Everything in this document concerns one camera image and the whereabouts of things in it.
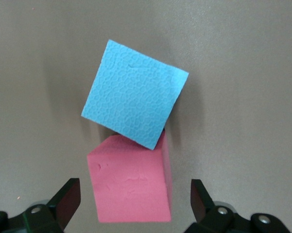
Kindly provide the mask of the red foam cube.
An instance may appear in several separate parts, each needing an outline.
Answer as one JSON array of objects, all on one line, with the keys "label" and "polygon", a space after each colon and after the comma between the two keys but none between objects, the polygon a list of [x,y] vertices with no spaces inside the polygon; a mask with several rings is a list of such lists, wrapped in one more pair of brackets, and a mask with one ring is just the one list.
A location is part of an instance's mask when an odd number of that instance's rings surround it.
[{"label": "red foam cube", "polygon": [[87,161],[100,223],[171,221],[172,173],[165,133],[153,150],[112,135]]}]

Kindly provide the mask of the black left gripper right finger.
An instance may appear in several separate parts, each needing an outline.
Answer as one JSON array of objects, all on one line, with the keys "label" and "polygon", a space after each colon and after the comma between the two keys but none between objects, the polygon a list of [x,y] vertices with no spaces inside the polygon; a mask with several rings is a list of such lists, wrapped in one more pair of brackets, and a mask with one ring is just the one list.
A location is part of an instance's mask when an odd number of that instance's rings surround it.
[{"label": "black left gripper right finger", "polygon": [[199,179],[191,180],[190,204],[196,221],[186,233],[290,233],[273,215],[255,213],[247,220],[226,206],[216,205]]}]

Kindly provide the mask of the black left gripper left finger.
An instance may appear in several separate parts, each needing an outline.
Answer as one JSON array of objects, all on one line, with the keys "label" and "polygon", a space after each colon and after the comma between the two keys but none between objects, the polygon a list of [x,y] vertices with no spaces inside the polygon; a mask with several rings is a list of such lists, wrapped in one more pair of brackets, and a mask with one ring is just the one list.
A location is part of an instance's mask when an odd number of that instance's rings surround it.
[{"label": "black left gripper left finger", "polygon": [[81,203],[80,179],[70,178],[46,203],[9,218],[0,211],[0,233],[64,233]]}]

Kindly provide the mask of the light blue foam cube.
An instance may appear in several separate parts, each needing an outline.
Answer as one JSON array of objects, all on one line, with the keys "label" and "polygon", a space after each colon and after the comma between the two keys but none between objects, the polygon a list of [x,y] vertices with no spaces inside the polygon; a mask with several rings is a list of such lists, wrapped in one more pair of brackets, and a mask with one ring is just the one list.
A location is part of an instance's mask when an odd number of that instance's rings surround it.
[{"label": "light blue foam cube", "polygon": [[153,150],[188,76],[108,40],[81,116]]}]

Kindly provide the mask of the brown table cover mat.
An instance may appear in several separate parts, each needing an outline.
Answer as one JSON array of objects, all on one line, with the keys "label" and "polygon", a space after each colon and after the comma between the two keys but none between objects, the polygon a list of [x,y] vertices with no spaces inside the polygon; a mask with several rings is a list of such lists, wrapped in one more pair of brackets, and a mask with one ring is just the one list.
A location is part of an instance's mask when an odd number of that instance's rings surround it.
[{"label": "brown table cover mat", "polygon": [[[189,73],[166,124],[168,223],[97,219],[87,155],[112,131],[81,111],[109,39]],[[0,211],[72,177],[66,233],[183,233],[192,179],[292,232],[292,0],[0,0]]]}]

